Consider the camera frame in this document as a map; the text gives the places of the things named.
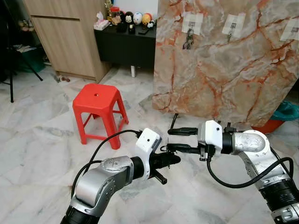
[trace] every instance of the black tripod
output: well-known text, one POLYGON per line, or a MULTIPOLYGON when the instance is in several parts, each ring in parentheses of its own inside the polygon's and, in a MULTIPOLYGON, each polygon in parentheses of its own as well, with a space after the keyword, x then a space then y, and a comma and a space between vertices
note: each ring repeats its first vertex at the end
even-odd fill
POLYGON ((9 41, 9 26, 6 20, 0 17, 0 41, 2 44, 2 47, 0 48, 0 54, 3 55, 3 58, 0 58, 0 60, 7 61, 5 63, 5 67, 9 70, 9 83, 3 82, 4 84, 7 84, 10 86, 10 102, 14 102, 14 89, 13 89, 13 75, 16 75, 16 72, 14 70, 14 61, 17 58, 20 58, 31 70, 32 72, 39 78, 39 80, 43 80, 37 72, 32 68, 30 63, 22 56, 22 53, 17 51, 13 46, 11 46, 9 41))

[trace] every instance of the marble wall board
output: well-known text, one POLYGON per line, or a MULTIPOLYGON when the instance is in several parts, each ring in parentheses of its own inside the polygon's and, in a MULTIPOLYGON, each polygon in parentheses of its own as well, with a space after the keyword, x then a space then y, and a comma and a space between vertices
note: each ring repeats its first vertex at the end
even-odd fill
POLYGON ((160 0, 153 107, 263 126, 299 77, 299 42, 280 41, 298 0, 160 0), (186 12, 202 13, 200 35, 182 49, 186 12), (245 13, 241 37, 222 33, 245 13))

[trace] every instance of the red plastic stool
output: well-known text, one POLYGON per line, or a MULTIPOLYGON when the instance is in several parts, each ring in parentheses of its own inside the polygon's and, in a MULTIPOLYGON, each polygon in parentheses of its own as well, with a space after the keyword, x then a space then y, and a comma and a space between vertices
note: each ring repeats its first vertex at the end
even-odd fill
MULTIPOLYGON (((118 89, 111 85, 87 84, 80 91, 73 101, 73 110, 77 120, 77 125, 81 137, 81 143, 86 144, 86 138, 104 140, 105 136, 94 134, 86 134, 84 127, 90 117, 100 116, 103 119, 107 135, 110 136, 120 131, 124 123, 129 123, 125 107, 123 105, 121 94, 118 89), (113 110, 114 104, 117 102, 119 111, 113 110), (90 113, 86 121, 83 123, 81 113, 90 113), (113 113, 120 113, 122 120, 117 130, 113 113)), ((121 146, 119 136, 109 140, 111 148, 118 149, 121 146)))

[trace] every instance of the black cabinet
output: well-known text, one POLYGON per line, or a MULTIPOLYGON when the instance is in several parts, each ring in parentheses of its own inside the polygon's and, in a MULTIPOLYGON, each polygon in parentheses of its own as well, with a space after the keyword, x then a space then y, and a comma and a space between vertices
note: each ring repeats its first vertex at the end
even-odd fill
POLYGON ((138 34, 142 26, 136 26, 135 34, 116 32, 116 26, 94 30, 101 61, 154 68, 156 26, 145 35, 138 34))

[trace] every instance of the keychain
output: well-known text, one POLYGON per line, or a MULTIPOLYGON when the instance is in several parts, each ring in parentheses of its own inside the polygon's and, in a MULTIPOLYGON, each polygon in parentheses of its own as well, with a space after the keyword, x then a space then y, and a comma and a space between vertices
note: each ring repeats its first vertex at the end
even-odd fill
POLYGON ((236 25, 237 24, 235 22, 233 22, 232 25, 230 25, 230 31, 229 31, 229 34, 228 34, 228 43, 230 41, 230 38, 232 37, 232 34, 234 32, 234 29, 235 29, 236 25))
POLYGON ((186 42, 183 44, 183 49, 187 49, 190 50, 191 49, 191 45, 193 44, 193 34, 194 34, 194 30, 193 30, 193 26, 195 24, 195 22, 190 22, 191 23, 191 28, 189 28, 188 32, 187 32, 187 37, 186 37, 186 42))

